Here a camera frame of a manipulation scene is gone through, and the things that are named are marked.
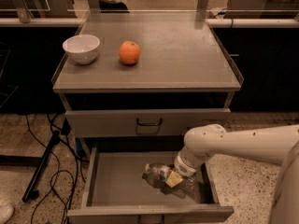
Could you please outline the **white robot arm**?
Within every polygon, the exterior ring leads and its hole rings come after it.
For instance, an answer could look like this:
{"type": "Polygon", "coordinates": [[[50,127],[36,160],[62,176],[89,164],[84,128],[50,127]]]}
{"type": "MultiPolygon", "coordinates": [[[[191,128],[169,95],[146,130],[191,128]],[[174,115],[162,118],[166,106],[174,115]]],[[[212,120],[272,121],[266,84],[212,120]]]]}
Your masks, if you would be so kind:
{"type": "Polygon", "coordinates": [[[175,168],[166,176],[174,187],[216,154],[280,166],[268,224],[299,224],[299,126],[228,132],[219,124],[188,130],[175,168]]]}

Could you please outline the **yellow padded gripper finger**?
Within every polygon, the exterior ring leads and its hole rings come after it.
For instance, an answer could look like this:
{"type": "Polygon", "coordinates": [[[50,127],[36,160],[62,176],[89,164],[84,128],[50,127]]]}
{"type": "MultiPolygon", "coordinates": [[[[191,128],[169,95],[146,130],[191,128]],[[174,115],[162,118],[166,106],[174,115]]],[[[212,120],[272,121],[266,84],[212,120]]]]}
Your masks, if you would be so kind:
{"type": "Polygon", "coordinates": [[[182,176],[177,171],[171,170],[167,175],[165,184],[168,185],[170,188],[173,188],[176,185],[180,184],[182,181],[182,176]]]}

